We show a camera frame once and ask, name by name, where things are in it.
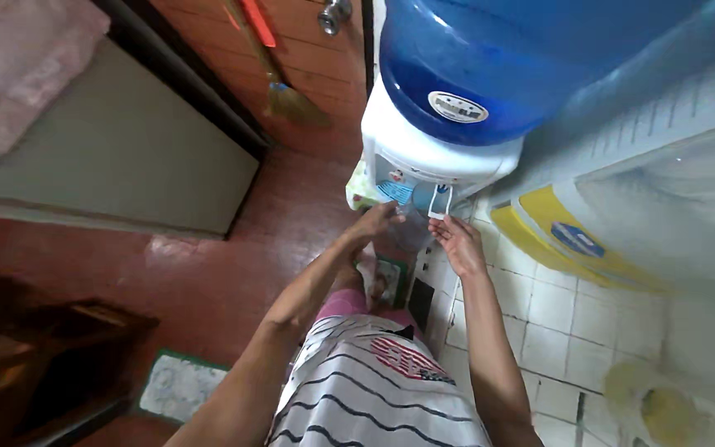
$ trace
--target flag print on shirt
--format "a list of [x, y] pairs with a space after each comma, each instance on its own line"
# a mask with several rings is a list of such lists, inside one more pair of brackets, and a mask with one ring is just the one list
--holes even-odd
[[377, 361], [408, 379], [436, 380], [456, 385], [437, 363], [387, 337], [375, 337], [371, 341], [371, 352]]

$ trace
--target yellow container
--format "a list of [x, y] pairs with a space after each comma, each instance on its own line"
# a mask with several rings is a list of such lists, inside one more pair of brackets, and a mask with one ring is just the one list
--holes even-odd
[[589, 281], [600, 286], [649, 292], [664, 292], [667, 289], [661, 280], [604, 246], [564, 207], [554, 195], [552, 186], [523, 194], [520, 203], [528, 217], [548, 235], [548, 245], [560, 247], [561, 252], [569, 254], [571, 262], [597, 272], [599, 276], [607, 278], [609, 283], [606, 285], [596, 280]]
[[490, 218], [512, 243], [543, 266], [575, 275], [603, 287], [618, 286], [606, 277], [594, 273], [592, 270], [559, 253], [558, 250], [551, 247], [550, 243], [542, 240], [529, 228], [511, 206], [492, 210]]

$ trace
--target person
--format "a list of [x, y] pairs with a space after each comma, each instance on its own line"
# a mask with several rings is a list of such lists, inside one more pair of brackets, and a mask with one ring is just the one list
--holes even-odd
[[411, 318], [367, 314], [350, 261], [403, 220], [395, 209], [396, 202], [372, 207], [283, 290], [167, 447], [542, 446], [475, 228], [451, 216], [429, 225], [462, 279], [475, 406], [432, 358]]

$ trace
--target broom bristles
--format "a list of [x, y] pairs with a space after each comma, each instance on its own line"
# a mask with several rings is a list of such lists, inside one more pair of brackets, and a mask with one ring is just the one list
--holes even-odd
[[286, 84], [270, 83], [267, 115], [307, 126], [329, 126], [330, 118], [310, 99]]

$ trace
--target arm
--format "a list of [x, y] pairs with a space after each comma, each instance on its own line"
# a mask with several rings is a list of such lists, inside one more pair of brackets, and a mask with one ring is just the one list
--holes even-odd
[[286, 287], [224, 380], [166, 447], [261, 445], [280, 399], [286, 367], [311, 327], [335, 274], [351, 254], [383, 232], [396, 202], [377, 205]]
[[460, 219], [431, 219], [429, 230], [462, 279], [468, 327], [470, 380], [476, 410], [498, 447], [542, 445], [531, 427], [521, 370], [504, 330], [501, 307], [487, 274], [482, 236]]

